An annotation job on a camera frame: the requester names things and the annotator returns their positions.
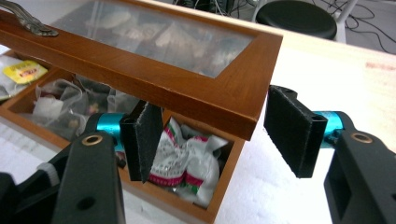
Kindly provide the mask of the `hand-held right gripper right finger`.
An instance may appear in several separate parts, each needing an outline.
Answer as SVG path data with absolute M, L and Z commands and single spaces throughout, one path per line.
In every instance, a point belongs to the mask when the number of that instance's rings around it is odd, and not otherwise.
M 311 111 L 297 96 L 296 91 L 271 85 L 263 126 L 293 173 L 310 178 L 325 139 L 344 125 L 336 112 Z

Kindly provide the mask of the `wooden tea box glass lid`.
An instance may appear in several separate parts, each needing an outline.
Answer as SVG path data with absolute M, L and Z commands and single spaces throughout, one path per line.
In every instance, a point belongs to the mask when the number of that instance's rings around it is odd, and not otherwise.
M 48 80 L 80 75 L 160 107 L 227 140 L 207 206 L 152 183 L 125 188 L 188 223 L 216 219 L 243 145 L 262 113 L 282 38 L 212 13 L 141 0 L 16 0 L 54 31 L 39 36 L 0 8 L 0 45 L 49 67 Z

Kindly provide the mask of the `yellow label tea bag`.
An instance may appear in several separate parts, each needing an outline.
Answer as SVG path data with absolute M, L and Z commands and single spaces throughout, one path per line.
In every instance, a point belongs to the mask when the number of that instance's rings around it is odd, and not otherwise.
M 3 73 L 16 84 L 27 84 L 47 74 L 48 69 L 37 62 L 26 60 L 6 66 Z

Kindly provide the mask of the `white red-green tea packet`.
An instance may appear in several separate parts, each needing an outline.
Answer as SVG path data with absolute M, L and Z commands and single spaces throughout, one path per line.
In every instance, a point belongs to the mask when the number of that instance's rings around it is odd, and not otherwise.
M 186 140 L 177 121 L 170 118 L 163 128 L 148 180 L 162 187 L 180 184 L 188 164 L 188 143 L 193 141 L 203 143 L 206 138 L 197 135 Z
M 209 206 L 219 183 L 219 151 L 227 145 L 227 140 L 215 135 L 194 136 L 186 142 L 189 157 L 185 184 L 194 196 L 193 202 L 202 207 Z

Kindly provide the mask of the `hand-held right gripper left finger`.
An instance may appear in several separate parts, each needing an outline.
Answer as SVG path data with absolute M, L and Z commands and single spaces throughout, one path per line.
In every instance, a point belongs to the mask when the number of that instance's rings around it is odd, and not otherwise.
M 115 150 L 123 152 L 131 181 L 145 183 L 163 132 L 162 109 L 140 100 L 131 113 L 103 113 L 96 130 L 110 134 Z

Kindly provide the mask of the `white metal frame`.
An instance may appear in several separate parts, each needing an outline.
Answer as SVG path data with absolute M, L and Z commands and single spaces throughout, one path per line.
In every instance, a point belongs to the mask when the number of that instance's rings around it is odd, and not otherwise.
M 350 15 L 352 9 L 354 6 L 356 6 L 358 0 L 346 0 L 346 6 L 341 8 L 340 12 L 335 12 L 334 14 L 330 14 L 332 18 L 336 22 L 337 26 L 337 33 L 334 39 L 336 42 L 342 42 L 346 43 L 346 21 L 348 16 Z M 269 0 L 259 0 L 258 5 L 255 8 L 255 11 L 252 16 L 252 21 L 255 21 L 256 14 L 258 13 L 258 10 L 265 4 L 270 3 Z

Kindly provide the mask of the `pile of dark mesh tea bags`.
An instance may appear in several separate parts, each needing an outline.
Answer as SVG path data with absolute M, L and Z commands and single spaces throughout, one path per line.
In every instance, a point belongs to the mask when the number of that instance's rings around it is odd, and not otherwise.
M 92 114 L 129 113 L 139 102 L 130 94 L 82 76 L 36 86 L 35 97 L 33 110 L 21 115 L 66 140 L 81 135 Z

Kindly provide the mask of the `black round stool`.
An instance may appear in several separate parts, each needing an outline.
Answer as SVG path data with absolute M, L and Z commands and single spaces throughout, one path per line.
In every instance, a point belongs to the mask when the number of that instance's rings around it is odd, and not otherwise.
M 298 0 L 278 0 L 263 5 L 256 14 L 259 24 L 332 40 L 337 26 L 324 9 Z

